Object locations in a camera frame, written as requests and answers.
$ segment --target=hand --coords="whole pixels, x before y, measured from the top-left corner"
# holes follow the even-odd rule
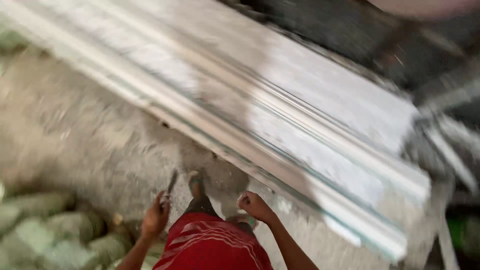
[[[165,191],[160,191],[153,201],[152,207],[147,211],[142,222],[142,236],[157,238],[165,229],[170,213],[170,200],[160,204]]]
[[[237,207],[247,211],[249,215],[260,220],[267,225],[277,219],[273,210],[256,193],[245,191],[237,200]]]

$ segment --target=person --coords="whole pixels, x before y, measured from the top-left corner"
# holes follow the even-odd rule
[[[205,194],[202,174],[196,171],[189,173],[189,187],[193,199],[171,226],[165,250],[154,270],[270,270],[272,266],[268,255],[253,233],[258,221],[270,228],[287,269],[318,269],[258,194],[246,191],[237,201],[237,206],[248,215],[224,221],[215,213]],[[163,194],[164,191],[161,191],[156,196],[142,222],[140,238],[116,267],[117,270],[140,269],[148,249],[164,230],[170,203],[160,203]]]

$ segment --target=dusty floor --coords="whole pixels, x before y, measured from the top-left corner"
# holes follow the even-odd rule
[[[154,195],[180,171],[171,225],[192,198],[185,175],[205,168],[214,208],[236,212],[242,191],[259,193],[320,269],[387,269],[366,248],[355,248],[317,219],[216,158],[182,134],[127,104],[64,63],[28,49],[0,78],[0,178],[41,188],[73,190],[127,222],[139,221]],[[255,231],[274,269],[285,264],[268,228]]]

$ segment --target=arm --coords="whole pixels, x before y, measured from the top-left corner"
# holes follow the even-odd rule
[[[237,205],[252,217],[267,224],[272,231],[288,270],[318,270],[287,232],[277,215],[258,194],[246,191],[240,196]]]
[[[142,234],[133,248],[123,258],[115,270],[139,270],[142,267],[148,249],[165,229],[170,212],[170,201],[160,204],[164,191],[157,194],[152,207],[142,222]]]

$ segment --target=red garment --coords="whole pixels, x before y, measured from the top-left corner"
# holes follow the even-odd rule
[[[272,265],[255,237],[223,219],[188,213],[168,231],[165,251],[153,267],[164,269],[271,270]]]

